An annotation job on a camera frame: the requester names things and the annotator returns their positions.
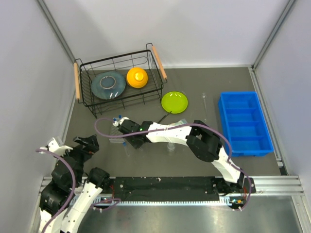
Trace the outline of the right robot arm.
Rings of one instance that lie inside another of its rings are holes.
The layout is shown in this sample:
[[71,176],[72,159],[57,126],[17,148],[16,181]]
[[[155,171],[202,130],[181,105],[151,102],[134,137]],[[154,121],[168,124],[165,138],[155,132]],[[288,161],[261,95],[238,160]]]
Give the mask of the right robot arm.
[[[240,191],[245,180],[248,181],[248,187],[252,187],[250,178],[231,160],[229,141],[202,121],[180,125],[162,125],[152,121],[137,124],[123,117],[114,121],[113,125],[136,149],[145,143],[174,143],[188,147],[196,158],[213,164],[232,192]],[[229,152],[226,152],[221,138],[228,144]]]

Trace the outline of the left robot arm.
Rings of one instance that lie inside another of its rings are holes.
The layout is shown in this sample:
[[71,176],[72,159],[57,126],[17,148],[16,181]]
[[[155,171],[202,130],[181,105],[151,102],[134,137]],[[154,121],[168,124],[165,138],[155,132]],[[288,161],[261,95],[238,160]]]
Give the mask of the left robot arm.
[[57,159],[52,180],[41,191],[40,233],[75,233],[93,206],[94,200],[110,188],[110,175],[93,168],[83,179],[84,163],[99,151],[96,135],[75,137],[75,147],[64,145],[57,138],[38,149]]

